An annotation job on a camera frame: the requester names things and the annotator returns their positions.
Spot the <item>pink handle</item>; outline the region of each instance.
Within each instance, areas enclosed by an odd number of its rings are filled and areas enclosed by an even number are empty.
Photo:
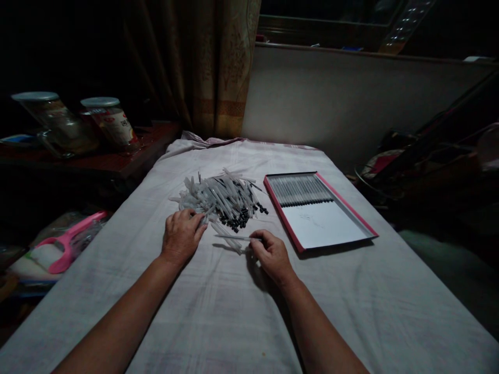
[[[104,210],[95,213],[94,215],[91,215],[90,217],[85,218],[83,221],[78,222],[76,225],[71,227],[69,230],[67,230],[63,235],[59,237],[59,241],[63,244],[65,244],[66,241],[69,241],[77,234],[79,234],[81,231],[86,230],[94,221],[98,221],[105,216],[107,216],[107,212]]]
[[[55,237],[46,238],[45,240],[42,240],[37,245],[35,245],[35,248],[38,248],[39,246],[43,246],[44,244],[54,244],[56,241],[57,241],[57,238],[55,238]]]
[[[59,273],[65,272],[69,268],[69,266],[71,266],[71,263],[74,260],[73,253],[71,251],[71,245],[70,245],[71,239],[75,235],[79,234],[81,231],[84,231],[85,229],[87,229],[92,224],[93,221],[98,221],[107,215],[108,215],[107,212],[104,210],[102,210],[98,213],[95,213],[94,215],[85,218],[83,221],[78,222],[76,225],[74,225],[69,230],[67,230],[63,235],[59,236],[57,238],[57,241],[60,242],[61,244],[63,244],[64,254],[62,255],[62,257],[59,260],[54,262],[48,268],[48,272],[50,274],[59,274]]]

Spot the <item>jar label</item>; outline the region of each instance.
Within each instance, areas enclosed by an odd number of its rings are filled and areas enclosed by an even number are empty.
[[[100,119],[116,144],[129,145],[138,141],[125,112],[100,115]]]
[[[69,113],[68,108],[63,106],[62,108],[46,110],[45,115],[49,118],[57,118],[67,116]]]

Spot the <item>white lid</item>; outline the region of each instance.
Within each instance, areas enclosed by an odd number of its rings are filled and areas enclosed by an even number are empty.
[[[48,101],[59,99],[59,95],[55,92],[23,92],[11,95],[16,101]]]
[[[100,97],[83,99],[80,103],[87,108],[101,108],[105,106],[118,105],[120,101],[117,98]]]

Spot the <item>brown curtain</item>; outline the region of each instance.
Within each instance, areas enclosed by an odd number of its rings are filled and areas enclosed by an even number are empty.
[[[241,133],[260,0],[130,0],[128,52],[151,104],[206,138]]]

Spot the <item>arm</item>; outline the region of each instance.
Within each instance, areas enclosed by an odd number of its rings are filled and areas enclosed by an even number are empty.
[[[166,219],[161,254],[94,328],[59,364],[54,373],[124,372],[154,313],[176,276],[196,251],[207,225],[193,209]]]
[[[367,373],[364,365],[336,331],[287,256],[284,243],[267,230],[250,235],[251,247],[262,268],[274,280],[290,309],[293,330],[308,372]]]

